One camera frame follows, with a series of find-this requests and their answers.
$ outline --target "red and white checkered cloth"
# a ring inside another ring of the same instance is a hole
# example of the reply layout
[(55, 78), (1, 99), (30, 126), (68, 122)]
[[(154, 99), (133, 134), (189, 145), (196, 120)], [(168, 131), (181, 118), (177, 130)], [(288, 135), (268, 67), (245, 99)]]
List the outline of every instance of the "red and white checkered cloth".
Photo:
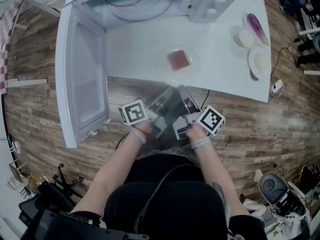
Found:
[(0, 95), (8, 90), (8, 54), (10, 51), (11, 36), (18, 19), (21, 5), (24, 0), (15, 0), (2, 16), (3, 28), (0, 29), (0, 39), (2, 41), (0, 53)]

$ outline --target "pink wristband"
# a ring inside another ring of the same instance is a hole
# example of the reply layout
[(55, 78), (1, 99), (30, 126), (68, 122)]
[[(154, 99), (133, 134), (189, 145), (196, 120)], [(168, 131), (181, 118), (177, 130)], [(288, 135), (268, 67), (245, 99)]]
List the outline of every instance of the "pink wristband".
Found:
[(139, 140), (142, 142), (142, 144), (145, 144), (145, 143), (147, 142), (147, 140), (146, 140), (146, 135), (145, 135), (142, 131), (140, 131), (140, 130), (138, 130), (138, 129), (136, 129), (136, 128), (132, 128), (132, 129), (131, 129), (131, 132), (132, 132), (133, 134), (137, 135), (137, 137), (138, 137)]

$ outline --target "person's right arm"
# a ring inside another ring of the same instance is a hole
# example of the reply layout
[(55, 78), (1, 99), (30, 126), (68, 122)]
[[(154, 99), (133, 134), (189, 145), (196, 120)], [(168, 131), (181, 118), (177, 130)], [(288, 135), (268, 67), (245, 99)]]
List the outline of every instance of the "person's right arm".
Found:
[[(191, 143), (207, 136), (204, 128), (197, 123), (192, 124), (191, 129), (186, 135)], [(205, 183), (212, 186), (214, 181), (221, 186), (225, 198), (231, 207), (231, 216), (250, 215), (241, 204), (234, 182), (220, 161), (212, 144), (208, 143), (200, 148), (196, 148), (194, 152), (199, 160)]]

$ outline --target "bracelet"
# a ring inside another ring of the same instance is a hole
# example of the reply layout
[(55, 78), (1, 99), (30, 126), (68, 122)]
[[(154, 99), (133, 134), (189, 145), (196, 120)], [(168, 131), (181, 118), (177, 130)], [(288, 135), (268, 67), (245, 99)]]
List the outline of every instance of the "bracelet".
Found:
[(211, 140), (209, 137), (200, 138), (197, 141), (191, 143), (191, 148), (195, 150), (205, 146), (208, 143), (211, 143)]
[(141, 130), (139, 130), (137, 128), (132, 128), (131, 132), (139, 138), (139, 140), (142, 142), (142, 144), (146, 144), (146, 142), (147, 142), (146, 135)]

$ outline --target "floor plank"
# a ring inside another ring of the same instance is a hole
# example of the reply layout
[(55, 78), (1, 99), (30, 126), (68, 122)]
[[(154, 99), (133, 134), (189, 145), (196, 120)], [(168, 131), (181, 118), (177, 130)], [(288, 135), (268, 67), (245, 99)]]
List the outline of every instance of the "floor plank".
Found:
[[(297, 36), (295, 21), (279, 11), (278, 0), (265, 0), (268, 16), (272, 66), (278, 53)], [(37, 8), (23, 12), (18, 22), (28, 24), (27, 31), (15, 30), (9, 54), (9, 74), (20, 65), (37, 66), (55, 61), (58, 20)], [(285, 90), (280, 98), (271, 95), (268, 103), (211, 91), (205, 105), (211, 105), (226, 117), (226, 125), (213, 145), (234, 180), (239, 194), (260, 200), (253, 181), (256, 169), (278, 173), (273, 164), (285, 161), (285, 176), (297, 181), (303, 163), (315, 163), (320, 155), (320, 82), (319, 77), (303, 75), (305, 70), (319, 70), (319, 65), (297, 69), (294, 58), (297, 45), (290, 48), (291, 58), (284, 52), (279, 59), (273, 81), (282, 79)], [(10, 133), (22, 147), (21, 156), (28, 168), (49, 179), (64, 163), (69, 181), (84, 177), (76, 190), (84, 194), (105, 160), (110, 157), (120, 138), (128, 131), (122, 125), (118, 106), (136, 97), (150, 98), (164, 85), (121, 78), (108, 79), (111, 122), (97, 136), (89, 137), (77, 149), (65, 148), (56, 99), (55, 66), (37, 69), (22, 67), (14, 76), (20, 80), (48, 78), (47, 84), (12, 88), (5, 95), (5, 113)], [(198, 104), (207, 90), (188, 87)]]

